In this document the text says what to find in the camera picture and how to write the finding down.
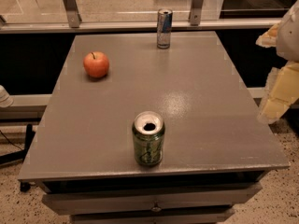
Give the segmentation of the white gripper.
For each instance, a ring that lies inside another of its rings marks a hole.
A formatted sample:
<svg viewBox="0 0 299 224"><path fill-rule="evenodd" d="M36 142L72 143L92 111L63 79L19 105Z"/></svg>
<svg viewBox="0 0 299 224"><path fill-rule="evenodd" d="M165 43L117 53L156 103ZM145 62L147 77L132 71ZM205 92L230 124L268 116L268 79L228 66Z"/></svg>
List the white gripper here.
<svg viewBox="0 0 299 224"><path fill-rule="evenodd" d="M277 49L277 55L293 62L282 68L272 68L268 74L264 96L259 105L258 121L272 124L278 121L299 99L299 1L260 35L256 44L263 48Z"/></svg>

